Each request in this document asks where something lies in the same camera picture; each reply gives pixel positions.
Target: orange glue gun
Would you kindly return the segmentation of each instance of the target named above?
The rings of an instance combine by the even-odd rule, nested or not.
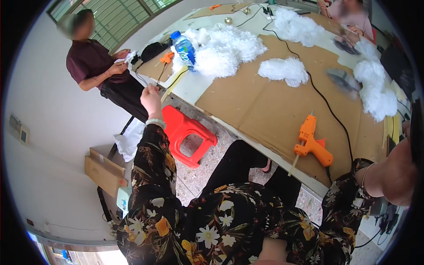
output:
[[[167,54],[165,54],[162,58],[160,58],[159,60],[162,63],[170,63],[172,61],[172,58],[174,58],[174,53],[173,52],[168,52]]]
[[[301,144],[294,147],[293,151],[296,153],[296,158],[288,174],[289,176],[296,166],[299,156],[306,156],[309,152],[312,152],[324,167],[329,167],[333,163],[333,155],[325,150],[325,139],[314,139],[317,118],[312,114],[313,112],[308,115],[305,122],[300,126],[299,141],[301,141]]]

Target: bottle label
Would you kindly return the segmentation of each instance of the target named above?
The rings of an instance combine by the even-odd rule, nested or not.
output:
[[[178,48],[178,54],[188,67],[194,67],[195,58],[193,53],[189,53],[187,48],[181,46]]]

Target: black pants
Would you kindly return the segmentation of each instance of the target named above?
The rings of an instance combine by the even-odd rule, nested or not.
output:
[[[267,162],[268,158],[258,150],[242,140],[237,140],[228,148],[201,195],[213,192],[222,185],[248,182],[249,170],[255,167],[266,167]],[[287,172],[281,167],[277,168],[265,187],[273,190],[284,205],[296,206],[301,183],[294,177],[287,176]]]
[[[106,79],[100,94],[145,123],[149,115],[140,103],[143,89],[144,86],[131,76],[125,83],[112,83]]]

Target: floral dress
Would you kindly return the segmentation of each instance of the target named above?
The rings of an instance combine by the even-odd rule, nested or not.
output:
[[[132,172],[129,213],[117,243],[134,264],[249,264],[257,261],[264,236],[287,241],[287,262],[346,264],[371,200],[353,173],[333,182],[322,202],[318,229],[307,214],[285,207],[278,196],[253,182],[217,187],[188,207],[176,198],[176,166],[162,128],[146,126]]]

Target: woman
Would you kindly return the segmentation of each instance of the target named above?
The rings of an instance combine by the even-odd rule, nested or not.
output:
[[[61,18],[58,27],[73,40],[66,57],[66,67],[72,78],[83,91],[97,87],[103,97],[145,122],[148,115],[139,101],[144,87],[130,75],[128,63],[115,63],[118,59],[125,59],[130,50],[109,55],[109,50],[97,40],[89,39],[95,29],[94,15],[90,9],[70,16],[70,19]],[[71,20],[70,25],[65,27],[68,20]]]
[[[140,99],[149,119],[134,160],[130,211],[117,231],[131,265],[344,264],[371,196],[410,203],[417,169],[407,131],[385,161],[356,159],[352,171],[333,182],[319,229],[295,208],[300,183],[281,168],[265,186],[248,182],[249,168],[266,170],[269,160],[243,141],[231,145],[201,196],[181,206],[157,91],[149,85]]]
[[[374,34],[363,0],[336,0],[329,7],[324,0],[318,0],[317,4],[322,15],[348,25],[348,29],[373,42]]]

